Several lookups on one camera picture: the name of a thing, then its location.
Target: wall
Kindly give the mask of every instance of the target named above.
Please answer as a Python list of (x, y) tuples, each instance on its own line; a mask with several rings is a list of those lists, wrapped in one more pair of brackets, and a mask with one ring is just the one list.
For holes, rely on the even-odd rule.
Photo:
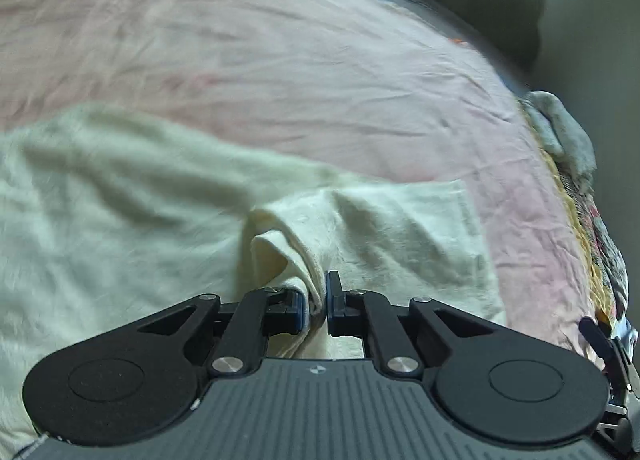
[(596, 203), (625, 257), (640, 327), (640, 0), (546, 0), (540, 33), (532, 83), (593, 141)]

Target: mattress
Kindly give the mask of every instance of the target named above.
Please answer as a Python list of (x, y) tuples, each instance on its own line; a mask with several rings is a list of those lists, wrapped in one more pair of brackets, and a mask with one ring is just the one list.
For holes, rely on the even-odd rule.
[(413, 14), (376, 0), (0, 0), (0, 31), (5, 131), (100, 101), (386, 181), (461, 179), (507, 325), (593, 353), (577, 329), (594, 312), (584, 252), (516, 100)]

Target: yellow fabric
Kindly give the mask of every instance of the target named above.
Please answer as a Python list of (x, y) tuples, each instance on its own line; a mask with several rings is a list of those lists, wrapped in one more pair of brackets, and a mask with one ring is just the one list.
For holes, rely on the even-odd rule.
[(591, 299), (591, 302), (593, 302), (596, 318), (599, 321), (607, 323), (613, 328), (615, 321), (611, 320), (610, 316), (607, 315), (613, 313), (611, 300), (605, 290), (605, 286), (602, 280), (602, 271), (600, 270), (600, 267), (596, 266), (591, 259), (591, 247), (589, 244), (589, 239), (587, 238), (587, 234), (585, 233), (584, 228), (580, 223), (580, 218), (578, 216), (578, 211), (575, 208), (574, 201), (571, 199), (569, 194), (567, 194), (566, 190), (564, 190), (562, 180), (560, 179), (560, 173), (558, 172), (558, 167), (556, 167), (556, 163), (554, 162), (553, 158), (551, 158), (551, 155), (543, 149), (540, 137), (530, 123), (529, 115), (527, 115), (527, 113), (522, 108), (522, 104), (519, 102), (518, 104), (520, 106), (520, 111), (524, 119), (527, 121), (527, 125), (529, 125), (531, 133), (538, 143), (540, 156), (542, 156), (542, 159), (546, 162), (546, 165), (551, 172), (551, 176), (553, 176), (554, 178), (554, 182), (556, 183), (558, 194), (560, 194), (562, 203), (564, 204), (564, 210), (566, 211), (569, 223), (574, 230), (575, 237), (580, 242), (580, 247), (582, 248), (583, 263), (587, 270), (587, 276), (589, 277), (589, 297)]

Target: gray ribbed panel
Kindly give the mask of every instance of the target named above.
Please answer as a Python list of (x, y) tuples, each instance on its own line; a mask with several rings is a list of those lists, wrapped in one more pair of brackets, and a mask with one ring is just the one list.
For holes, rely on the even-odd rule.
[[(326, 368), (314, 374), (314, 366)], [(468, 437), (415, 382), (369, 361), (266, 359), (252, 376), (219, 380), (197, 410), (144, 442), (112, 448), (45, 440), (29, 460), (598, 460), (590, 442), (546, 452)]]

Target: bed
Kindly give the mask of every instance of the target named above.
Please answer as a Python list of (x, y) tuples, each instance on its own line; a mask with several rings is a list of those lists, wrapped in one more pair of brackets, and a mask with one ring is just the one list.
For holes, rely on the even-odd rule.
[[(462, 180), (507, 326), (595, 359), (567, 196), (471, 45), (378, 0), (0, 0), (0, 31), (3, 131), (98, 101), (394, 183)], [(24, 435), (2, 431), (7, 457)]]

